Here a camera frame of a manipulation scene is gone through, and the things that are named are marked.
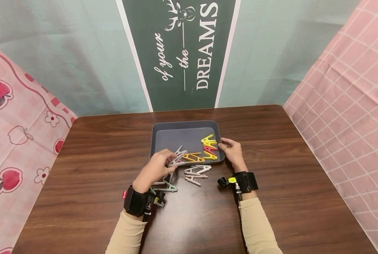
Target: orange clothespin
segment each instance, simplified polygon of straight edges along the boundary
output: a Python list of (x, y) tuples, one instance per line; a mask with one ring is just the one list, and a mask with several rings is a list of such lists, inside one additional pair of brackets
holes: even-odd
[(217, 150), (216, 147), (213, 147), (213, 146), (212, 146), (212, 145), (215, 145), (215, 144), (217, 144), (217, 142), (204, 142), (204, 143), (203, 143), (203, 148), (204, 148), (205, 146), (207, 146), (207, 147), (213, 148), (214, 150)]
[(203, 147), (203, 150), (207, 151), (208, 153), (211, 153), (211, 154), (215, 155), (215, 154), (212, 152), (212, 150), (217, 150), (217, 149), (213, 149), (213, 148), (210, 148), (210, 147), (204, 146), (204, 147)]
[(200, 142), (202, 142), (202, 143), (207, 142), (207, 143), (217, 144), (216, 140), (210, 140), (211, 137), (213, 137), (213, 134), (208, 135), (208, 136), (205, 137), (204, 139), (200, 140)]
[(208, 157), (203, 157), (203, 159), (210, 159), (210, 160), (214, 160), (214, 161), (217, 160), (216, 155), (213, 155), (213, 154), (206, 152), (206, 151), (205, 151), (205, 154), (208, 155)]
[(194, 162), (205, 162), (206, 160), (198, 157), (197, 155), (201, 155), (201, 152), (195, 152), (195, 153), (186, 153), (183, 155), (183, 158), (187, 160), (187, 163), (194, 163)]

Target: white flower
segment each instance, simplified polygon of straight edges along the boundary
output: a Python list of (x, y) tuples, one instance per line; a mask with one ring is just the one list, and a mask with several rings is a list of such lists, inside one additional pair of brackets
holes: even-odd
[(44, 168), (44, 169), (37, 169), (37, 176), (34, 179), (35, 183), (41, 182), (43, 185), (45, 184), (45, 181), (47, 180), (49, 174), (49, 168)]
[(56, 127), (56, 125), (60, 122), (60, 119), (48, 110), (47, 117), (45, 117), (45, 122), (50, 123), (52, 127)]

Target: pink checkered fabric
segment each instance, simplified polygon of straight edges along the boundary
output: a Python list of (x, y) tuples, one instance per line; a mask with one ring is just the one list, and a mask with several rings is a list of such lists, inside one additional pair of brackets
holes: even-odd
[(0, 253), (15, 245), (75, 119), (0, 52)]
[(284, 108), (378, 250), (378, 0), (363, 0)]

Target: right hand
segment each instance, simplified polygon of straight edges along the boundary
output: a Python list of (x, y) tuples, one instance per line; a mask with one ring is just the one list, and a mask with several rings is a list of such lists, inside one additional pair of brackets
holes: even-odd
[(245, 161), (243, 158), (243, 151), (241, 148), (241, 144), (239, 142), (235, 142), (231, 139), (221, 138), (223, 143), (218, 144), (220, 149), (226, 154), (227, 159), (231, 161), (234, 171), (241, 172), (241, 171), (248, 171), (247, 166), (245, 165)]

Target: yellow clothespin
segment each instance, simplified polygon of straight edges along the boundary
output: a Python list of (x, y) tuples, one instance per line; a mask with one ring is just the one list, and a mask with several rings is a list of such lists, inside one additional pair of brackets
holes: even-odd
[(205, 142), (212, 143), (212, 142), (214, 142), (214, 144), (217, 144), (216, 140), (210, 140), (211, 137), (213, 137), (213, 134), (208, 135), (204, 139), (200, 140), (200, 142), (202, 142), (202, 143), (205, 143)]
[(213, 146), (212, 146), (212, 145), (215, 145), (215, 144), (217, 144), (217, 142), (204, 142), (204, 143), (203, 143), (203, 146), (208, 146), (208, 147), (213, 148), (214, 150), (217, 150), (216, 147), (213, 147)]
[(214, 161), (217, 160), (216, 155), (213, 155), (213, 154), (206, 152), (206, 151), (205, 151), (205, 154), (208, 155), (208, 157), (203, 157), (203, 159), (210, 159), (210, 160), (214, 160)]
[(194, 162), (205, 162), (206, 160), (198, 157), (197, 155), (201, 155), (201, 152), (195, 152), (195, 153), (186, 153), (183, 155), (183, 158), (187, 160), (187, 163), (194, 163)]

